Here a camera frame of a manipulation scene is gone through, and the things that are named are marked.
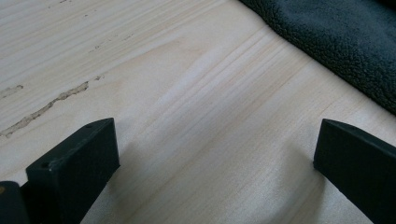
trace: black plastic piece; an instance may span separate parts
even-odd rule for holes
[[[314,166],[374,223],[396,223],[396,147],[324,119]]]
[[[119,167],[114,119],[80,128],[26,168],[30,222],[79,223]]]

